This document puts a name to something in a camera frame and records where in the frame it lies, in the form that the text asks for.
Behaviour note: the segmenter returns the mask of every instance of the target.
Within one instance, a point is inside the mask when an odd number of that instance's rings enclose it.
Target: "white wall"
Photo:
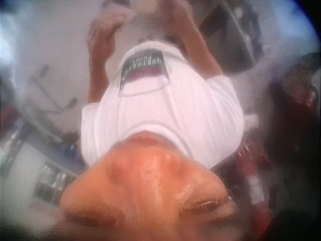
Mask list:
[[[8,177],[1,179],[1,215],[34,233],[54,223],[46,213],[30,208],[35,185],[46,160],[41,152],[24,143]]]

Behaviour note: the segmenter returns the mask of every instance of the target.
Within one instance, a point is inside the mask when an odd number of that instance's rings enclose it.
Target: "skin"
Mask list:
[[[234,240],[240,233],[220,178],[149,132],[116,144],[68,187],[60,208],[59,233],[81,232],[83,240]]]
[[[164,0],[173,11],[164,20],[182,37],[204,76],[221,69],[193,23],[184,0]],[[115,50],[122,15],[104,15],[89,33],[89,102],[101,100],[106,60]],[[184,156],[162,136],[141,132],[117,143],[64,192],[59,240],[236,240],[237,207],[218,176]]]

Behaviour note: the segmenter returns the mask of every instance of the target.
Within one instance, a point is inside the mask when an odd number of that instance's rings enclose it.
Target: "eye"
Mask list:
[[[221,207],[228,201],[228,197],[203,198],[185,205],[180,211],[180,215],[210,213]]]

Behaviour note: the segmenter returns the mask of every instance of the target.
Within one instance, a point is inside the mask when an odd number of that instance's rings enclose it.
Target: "red object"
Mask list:
[[[12,106],[7,106],[1,110],[1,126],[0,132],[8,129],[11,124],[17,119],[18,113]]]
[[[236,164],[245,180],[245,185],[249,192],[253,230],[255,235],[260,237],[268,228],[271,222],[271,215],[256,166],[258,161],[267,160],[267,157],[264,150],[257,147],[261,147],[261,145],[256,144],[256,142],[251,139],[241,144],[236,158]]]

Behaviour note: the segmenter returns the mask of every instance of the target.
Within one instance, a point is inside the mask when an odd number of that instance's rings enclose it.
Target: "nose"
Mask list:
[[[175,193],[184,179],[175,152],[140,147],[111,153],[70,186],[62,197],[65,215],[94,225],[160,228],[178,216]]]

